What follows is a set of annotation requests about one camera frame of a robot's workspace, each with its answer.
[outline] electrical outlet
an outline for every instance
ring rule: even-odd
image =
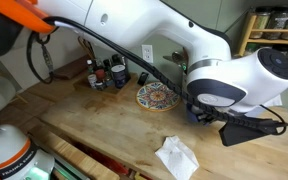
[[[143,59],[148,63],[153,63],[153,46],[152,45],[142,45]]]

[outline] white paper napkin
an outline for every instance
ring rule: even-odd
[[[194,152],[177,136],[167,137],[163,146],[155,154],[172,175],[179,180],[188,180],[199,167]]]

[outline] ceramic plate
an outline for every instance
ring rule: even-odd
[[[139,106],[149,111],[167,111],[174,108],[181,98],[161,82],[143,86],[136,94]]]

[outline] cabinet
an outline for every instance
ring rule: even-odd
[[[256,20],[256,14],[249,13],[243,29],[243,37],[241,38],[238,55],[243,56],[247,43],[257,44],[288,44],[288,40],[267,40],[267,39],[250,39],[252,32],[288,32],[288,29],[253,29]]]

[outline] wooden countertop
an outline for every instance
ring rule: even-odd
[[[139,88],[130,87],[120,101],[74,92],[40,118],[154,179],[174,179],[154,153],[166,137],[174,135],[194,151],[200,164],[191,179],[288,179],[288,129],[282,136],[224,147],[218,133],[224,123],[190,124],[183,103],[166,112],[146,111],[135,102]],[[285,109],[274,109],[288,122]]]
[[[110,169],[95,161],[62,138],[40,125],[29,130],[29,133],[44,146],[65,159],[68,163],[92,179],[120,179]]]

